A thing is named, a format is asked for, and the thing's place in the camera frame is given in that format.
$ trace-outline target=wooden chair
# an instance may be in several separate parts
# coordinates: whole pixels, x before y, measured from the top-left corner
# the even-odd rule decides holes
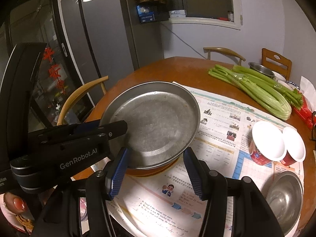
[[[270,61],[267,61],[267,58],[284,65],[286,67],[286,69],[284,69],[283,67],[276,65]],[[290,61],[289,59],[283,57],[282,55],[280,55],[274,51],[270,51],[266,48],[262,48],[262,58],[261,59],[262,59],[261,60],[262,66],[265,66],[268,69],[271,69],[275,72],[280,73],[281,75],[284,75],[286,80],[290,79],[292,61]]]
[[[104,86],[104,81],[108,80],[109,76],[101,77],[99,79],[93,80],[89,83],[84,84],[83,86],[80,86],[77,90],[75,90],[66,100],[64,106],[61,109],[60,115],[58,117],[57,125],[61,125],[63,123],[63,120],[67,114],[67,112],[87,93],[89,90],[93,87],[95,87],[98,84],[101,84],[101,88],[103,91],[103,94],[106,94],[106,89]]]
[[[218,52],[224,55],[229,55],[229,56],[234,56],[239,58],[239,63],[238,65],[241,65],[241,61],[246,61],[246,59],[239,55],[238,53],[234,52],[233,50],[230,50],[228,48],[223,48],[223,47],[203,47],[204,52],[207,52],[207,59],[211,59],[211,52]]]

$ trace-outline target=fingernail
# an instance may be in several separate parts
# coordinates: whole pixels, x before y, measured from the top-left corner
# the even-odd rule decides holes
[[[15,207],[20,210],[24,211],[26,208],[26,205],[24,204],[24,201],[21,198],[15,198],[13,200]]]

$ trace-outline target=red paper cup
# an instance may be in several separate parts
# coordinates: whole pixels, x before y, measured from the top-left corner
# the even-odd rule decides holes
[[[300,134],[291,127],[285,127],[282,135],[287,153],[280,162],[285,166],[290,166],[295,162],[303,162],[306,157],[306,148]]]
[[[258,121],[252,127],[250,157],[258,165],[283,160],[286,148],[282,132],[270,122]]]

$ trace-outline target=metal bowl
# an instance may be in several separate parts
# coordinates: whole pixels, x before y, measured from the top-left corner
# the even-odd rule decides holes
[[[293,172],[278,175],[271,185],[266,201],[287,235],[300,217],[303,206],[303,187]]]
[[[267,77],[270,77],[272,79],[275,79],[275,75],[272,72],[272,70],[269,70],[265,66],[262,66],[258,63],[255,62],[249,62],[248,65],[250,66],[251,69],[260,72],[263,75],[266,75]]]
[[[171,163],[190,145],[200,124],[200,109],[182,86],[150,82],[119,95],[100,125],[118,120],[125,120],[128,130],[109,141],[113,156],[124,146],[131,151],[130,169],[153,169]]]

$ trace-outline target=window frame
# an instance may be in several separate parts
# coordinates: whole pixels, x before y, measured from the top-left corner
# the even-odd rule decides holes
[[[243,25],[242,22],[242,6],[241,0],[232,0],[233,1],[233,11],[234,11],[234,22],[216,20],[209,18],[169,18],[168,21],[165,21],[167,24],[205,24],[205,25],[214,25],[221,27],[228,27],[240,30]]]

